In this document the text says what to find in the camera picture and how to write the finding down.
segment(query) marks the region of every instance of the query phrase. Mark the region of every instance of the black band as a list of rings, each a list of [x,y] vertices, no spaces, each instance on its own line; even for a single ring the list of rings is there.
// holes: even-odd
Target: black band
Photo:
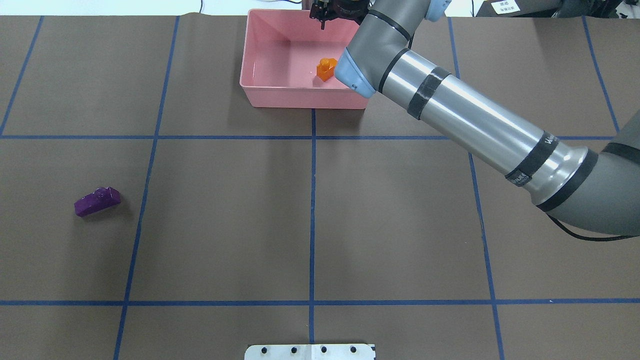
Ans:
[[[404,38],[406,39],[406,41],[411,40],[411,34],[409,34],[409,31],[405,30],[402,25],[398,24],[394,19],[391,19],[390,17],[386,16],[385,14],[377,11],[377,10],[369,10],[369,15],[373,15],[375,17],[377,17],[378,19],[386,22],[387,24],[389,24],[389,26],[391,26],[392,28],[398,30],[398,32],[400,32],[400,34],[402,34],[402,36],[404,36]]]
[[[602,152],[608,152],[609,154],[618,155],[629,161],[632,161],[640,165],[640,150],[635,147],[625,145],[623,143],[610,142],[605,146]]]
[[[560,206],[560,204],[562,204],[566,199],[569,199],[569,196],[578,190],[597,163],[598,154],[589,150],[578,170],[576,170],[575,174],[571,176],[571,179],[569,179],[569,181],[567,181],[566,184],[564,184],[563,187],[553,194],[553,196],[551,196],[547,201],[538,205],[538,208],[544,212],[549,212]]]
[[[535,174],[545,161],[549,159],[549,156],[554,153],[559,142],[560,140],[558,140],[556,136],[545,131],[536,146],[531,149],[524,160],[522,160],[512,172],[508,173],[505,178],[517,187],[524,186],[531,181],[533,174]]]
[[[379,93],[382,94],[382,88],[385,86],[385,81],[387,80],[387,76],[389,76],[389,73],[391,72],[391,69],[394,68],[394,66],[396,65],[398,60],[400,60],[402,55],[404,55],[407,51],[409,51],[409,49],[400,50],[400,52],[396,54],[396,57],[394,57],[394,59],[391,60],[391,62],[389,63],[389,66],[385,70],[385,73],[382,74],[382,79],[380,79],[380,84],[378,85],[378,92]]]
[[[425,105],[427,105],[427,102],[429,102],[442,81],[449,75],[451,75],[450,72],[439,66],[436,66],[431,71],[431,73],[427,75],[426,78],[424,78],[424,81],[422,82],[422,84],[420,84],[420,87],[418,87],[418,90],[415,92],[413,98],[409,102],[409,106],[407,107],[406,112],[408,112],[409,115],[420,120],[420,114],[422,113]]]

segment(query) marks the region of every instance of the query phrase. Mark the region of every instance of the white label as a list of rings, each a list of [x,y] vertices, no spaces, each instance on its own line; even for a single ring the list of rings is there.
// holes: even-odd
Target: white label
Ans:
[[[495,3],[491,3],[491,6],[493,6],[495,13],[497,13],[498,15],[503,13],[515,13],[520,11],[518,4],[516,4],[516,0],[496,1]]]

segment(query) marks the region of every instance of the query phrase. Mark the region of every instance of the pink plastic box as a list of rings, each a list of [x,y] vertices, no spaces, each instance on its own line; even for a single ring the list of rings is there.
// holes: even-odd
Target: pink plastic box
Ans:
[[[320,30],[308,10],[249,11],[240,85],[262,108],[364,109],[368,99],[338,79],[316,76],[321,58],[338,60],[358,24],[336,19]]]

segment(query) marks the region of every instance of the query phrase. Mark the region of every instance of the purple block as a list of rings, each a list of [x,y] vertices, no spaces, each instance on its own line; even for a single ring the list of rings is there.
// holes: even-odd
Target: purple block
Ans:
[[[76,201],[76,215],[85,217],[120,203],[120,193],[114,188],[97,188],[93,193]]]

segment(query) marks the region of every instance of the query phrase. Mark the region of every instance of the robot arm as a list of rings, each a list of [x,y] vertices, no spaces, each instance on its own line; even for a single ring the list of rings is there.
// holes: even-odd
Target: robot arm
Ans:
[[[448,3],[375,1],[336,77],[407,109],[526,189],[548,215],[598,233],[640,234],[640,111],[600,154],[564,144],[406,48],[420,22],[437,20]]]

